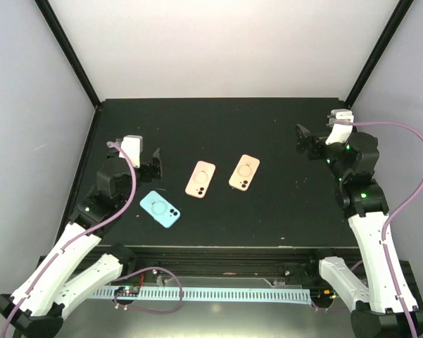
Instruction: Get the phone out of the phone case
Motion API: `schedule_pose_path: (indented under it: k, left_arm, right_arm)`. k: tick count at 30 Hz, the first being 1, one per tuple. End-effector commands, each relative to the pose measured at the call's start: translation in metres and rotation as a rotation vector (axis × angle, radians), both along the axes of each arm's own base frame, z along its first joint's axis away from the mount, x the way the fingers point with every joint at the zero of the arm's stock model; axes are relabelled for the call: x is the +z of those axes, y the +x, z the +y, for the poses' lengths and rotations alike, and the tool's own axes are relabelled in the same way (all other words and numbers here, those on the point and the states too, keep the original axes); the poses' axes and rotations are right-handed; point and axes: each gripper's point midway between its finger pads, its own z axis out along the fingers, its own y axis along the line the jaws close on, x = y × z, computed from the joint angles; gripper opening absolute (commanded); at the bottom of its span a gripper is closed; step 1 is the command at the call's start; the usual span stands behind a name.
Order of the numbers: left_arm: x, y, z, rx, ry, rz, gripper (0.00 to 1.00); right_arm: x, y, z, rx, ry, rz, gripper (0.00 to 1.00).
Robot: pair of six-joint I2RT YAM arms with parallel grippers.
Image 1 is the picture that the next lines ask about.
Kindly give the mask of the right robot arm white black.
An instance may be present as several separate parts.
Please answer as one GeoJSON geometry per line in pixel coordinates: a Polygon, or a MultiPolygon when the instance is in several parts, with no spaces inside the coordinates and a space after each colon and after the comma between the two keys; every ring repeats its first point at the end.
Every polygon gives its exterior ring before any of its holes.
{"type": "Polygon", "coordinates": [[[307,278],[330,284],[351,313],[356,337],[419,337],[423,309],[405,280],[386,197],[374,179],[377,138],[340,124],[323,136],[302,125],[295,131],[298,151],[310,160],[323,160],[334,176],[336,199],[355,235],[367,280],[360,280],[336,256],[309,262],[307,278]]]}

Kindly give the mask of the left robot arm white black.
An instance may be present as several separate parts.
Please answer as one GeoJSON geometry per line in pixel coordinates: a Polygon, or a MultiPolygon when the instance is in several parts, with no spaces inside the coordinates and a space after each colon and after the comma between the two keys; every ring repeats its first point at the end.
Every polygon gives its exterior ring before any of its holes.
{"type": "Polygon", "coordinates": [[[137,180],[152,182],[162,177],[160,150],[151,161],[135,168],[130,155],[135,148],[109,142],[106,161],[86,197],[77,204],[55,246],[33,274],[12,294],[0,295],[0,314],[24,337],[55,337],[65,319],[98,288],[119,278],[131,280],[137,273],[134,253],[122,244],[111,246],[79,275],[74,271],[130,206],[137,180]]]}

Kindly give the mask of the beige phone case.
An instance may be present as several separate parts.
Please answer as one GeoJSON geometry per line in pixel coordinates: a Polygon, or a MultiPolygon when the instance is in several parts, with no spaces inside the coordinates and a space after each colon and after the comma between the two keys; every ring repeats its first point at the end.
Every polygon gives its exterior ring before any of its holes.
{"type": "Polygon", "coordinates": [[[229,179],[230,187],[246,191],[249,188],[259,165],[259,159],[243,154],[229,179]]]}

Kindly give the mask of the pink phone case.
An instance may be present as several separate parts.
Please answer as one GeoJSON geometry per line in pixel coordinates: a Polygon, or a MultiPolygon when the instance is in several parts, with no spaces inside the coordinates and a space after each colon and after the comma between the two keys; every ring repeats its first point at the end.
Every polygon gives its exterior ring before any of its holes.
{"type": "Polygon", "coordinates": [[[205,161],[198,161],[185,188],[185,193],[202,199],[209,188],[216,166],[205,161]]]}

